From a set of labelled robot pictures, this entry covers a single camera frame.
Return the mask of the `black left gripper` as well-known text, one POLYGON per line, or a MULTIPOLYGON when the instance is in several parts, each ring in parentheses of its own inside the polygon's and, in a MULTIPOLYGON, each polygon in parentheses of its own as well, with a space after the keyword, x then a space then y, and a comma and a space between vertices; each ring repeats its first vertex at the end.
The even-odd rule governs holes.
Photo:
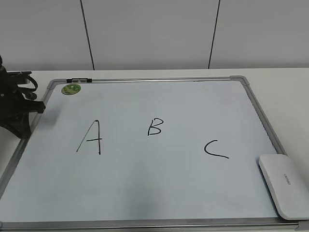
POLYGON ((20 139, 31 136, 29 113, 43 113, 45 104, 37 101, 38 83, 31 71, 8 72, 0 60, 0 126, 20 139))

